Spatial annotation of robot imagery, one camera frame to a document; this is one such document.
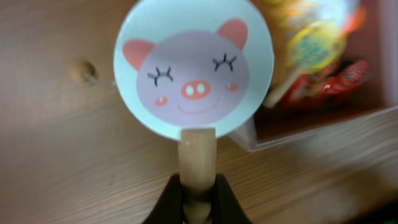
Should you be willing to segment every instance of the pig mouth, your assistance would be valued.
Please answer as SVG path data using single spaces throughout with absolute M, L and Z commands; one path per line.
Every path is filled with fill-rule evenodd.
M 187 110 L 184 110 L 183 108 L 181 108 L 180 105 L 178 106 L 178 109 L 181 111 L 181 113 L 187 114 L 187 115 L 204 114 L 204 113 L 207 113 L 207 112 L 210 112 L 210 111 L 216 109 L 219 102 L 220 102 L 220 98 L 217 98 L 216 103 L 214 103 L 211 107 L 205 108 L 203 110 L 198 110 L 198 111 L 187 111 Z

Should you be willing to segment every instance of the cartoon pig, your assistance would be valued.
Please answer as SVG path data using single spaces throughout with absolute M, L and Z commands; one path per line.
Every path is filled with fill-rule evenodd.
M 242 53 L 247 37 L 246 24 L 232 19 L 217 33 L 184 32 L 156 45 L 130 40 L 123 54 L 138 71 L 137 92 L 148 111 L 176 126 L 197 127 L 219 121 L 242 100 L 249 82 Z

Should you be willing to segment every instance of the pink ear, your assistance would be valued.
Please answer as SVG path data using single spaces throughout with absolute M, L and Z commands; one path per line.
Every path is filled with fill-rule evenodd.
M 243 50 L 248 40 L 248 27 L 241 19 L 231 19 L 218 29 L 217 34 L 230 40 L 239 50 Z
M 145 40 L 131 40 L 124 44 L 123 54 L 126 60 L 139 71 L 142 63 L 149 53 L 155 48 L 155 44 Z

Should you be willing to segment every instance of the wooden floor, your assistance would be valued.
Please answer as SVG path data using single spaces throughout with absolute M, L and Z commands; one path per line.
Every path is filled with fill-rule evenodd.
M 117 90 L 81 86 L 68 64 L 113 79 L 113 47 L 135 0 L 0 1 L 0 223 L 140 223 L 177 143 L 128 112 Z M 257 153 L 218 141 L 254 223 L 340 223 L 395 196 L 398 113 L 334 126 Z

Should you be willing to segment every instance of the closed eye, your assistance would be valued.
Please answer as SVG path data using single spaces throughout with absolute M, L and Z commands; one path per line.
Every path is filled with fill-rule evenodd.
M 168 78 L 171 82 L 174 81 L 173 77 L 172 77 L 171 74 L 170 74 L 171 71 L 172 71 L 172 68 L 171 68 L 171 67 L 169 67 L 169 69 L 167 70 L 167 72 L 161 72 L 161 71 L 159 70 L 159 68 L 156 67 L 156 72 L 157 72 L 157 74 L 154 75 L 154 74 L 148 73 L 148 78 L 152 78 L 152 79 L 155 81 L 155 86 L 157 87 L 157 81 L 158 81 L 160 78 Z
M 217 60 L 213 58 L 213 63 L 216 65 L 214 71 L 217 72 L 221 65 L 229 65 L 229 69 L 231 72 L 234 71 L 233 63 L 236 61 L 236 56 L 234 56 L 231 60 L 227 59 L 226 53 L 224 54 L 224 58 L 222 60 Z

